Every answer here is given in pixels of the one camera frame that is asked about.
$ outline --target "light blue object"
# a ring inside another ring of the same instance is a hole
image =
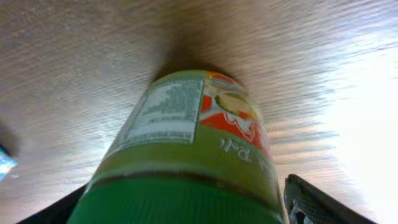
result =
[[[11,159],[0,146],[0,181],[15,165],[17,165],[17,162]]]

